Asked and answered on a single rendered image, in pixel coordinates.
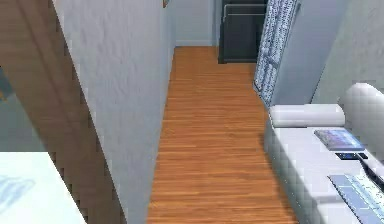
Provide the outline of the dark grey fridge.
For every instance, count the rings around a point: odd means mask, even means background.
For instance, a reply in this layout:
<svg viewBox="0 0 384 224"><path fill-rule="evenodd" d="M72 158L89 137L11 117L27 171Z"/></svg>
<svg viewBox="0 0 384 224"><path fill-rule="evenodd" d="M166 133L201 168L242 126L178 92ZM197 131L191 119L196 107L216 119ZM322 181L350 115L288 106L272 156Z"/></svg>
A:
<svg viewBox="0 0 384 224"><path fill-rule="evenodd" d="M222 0L218 63L256 63L268 0Z"/></svg>

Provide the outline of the white sofa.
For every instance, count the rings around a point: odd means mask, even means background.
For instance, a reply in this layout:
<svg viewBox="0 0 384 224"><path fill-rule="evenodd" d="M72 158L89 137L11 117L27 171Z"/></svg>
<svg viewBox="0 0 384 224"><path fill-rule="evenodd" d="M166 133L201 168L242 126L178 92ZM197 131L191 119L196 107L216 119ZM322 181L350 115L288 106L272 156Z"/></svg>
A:
<svg viewBox="0 0 384 224"><path fill-rule="evenodd" d="M346 129L365 149L328 150L314 131L332 129ZM359 160L340 160L340 152L365 153L384 176L384 93L356 83L336 104L273 106L264 150L299 224L360 224L328 176L364 173Z"/></svg>

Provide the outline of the brown wooden room door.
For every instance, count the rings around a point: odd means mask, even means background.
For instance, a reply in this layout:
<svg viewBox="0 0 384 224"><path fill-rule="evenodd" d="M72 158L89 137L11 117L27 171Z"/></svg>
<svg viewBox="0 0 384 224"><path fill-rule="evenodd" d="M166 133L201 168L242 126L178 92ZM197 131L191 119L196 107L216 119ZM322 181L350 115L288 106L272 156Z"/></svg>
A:
<svg viewBox="0 0 384 224"><path fill-rule="evenodd" d="M0 67L87 224L127 224L53 0L0 0Z"/></svg>

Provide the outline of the black remote control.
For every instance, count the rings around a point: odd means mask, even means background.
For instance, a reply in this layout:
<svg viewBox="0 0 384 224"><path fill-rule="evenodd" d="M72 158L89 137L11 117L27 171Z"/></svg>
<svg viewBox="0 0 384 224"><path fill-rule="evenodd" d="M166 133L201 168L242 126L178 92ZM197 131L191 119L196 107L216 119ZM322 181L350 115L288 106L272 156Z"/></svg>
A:
<svg viewBox="0 0 384 224"><path fill-rule="evenodd" d="M368 159L368 156L365 153L340 152L340 153L335 153L335 155L340 160L364 160L364 159Z"/></svg>

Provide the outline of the white table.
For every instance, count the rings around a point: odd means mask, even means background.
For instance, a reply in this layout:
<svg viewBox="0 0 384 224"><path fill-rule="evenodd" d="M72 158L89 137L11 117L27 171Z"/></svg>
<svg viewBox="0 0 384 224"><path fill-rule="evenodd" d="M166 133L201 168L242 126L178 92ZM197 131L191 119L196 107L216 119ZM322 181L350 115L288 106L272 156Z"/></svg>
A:
<svg viewBox="0 0 384 224"><path fill-rule="evenodd" d="M47 152L1 152L0 224L87 222Z"/></svg>

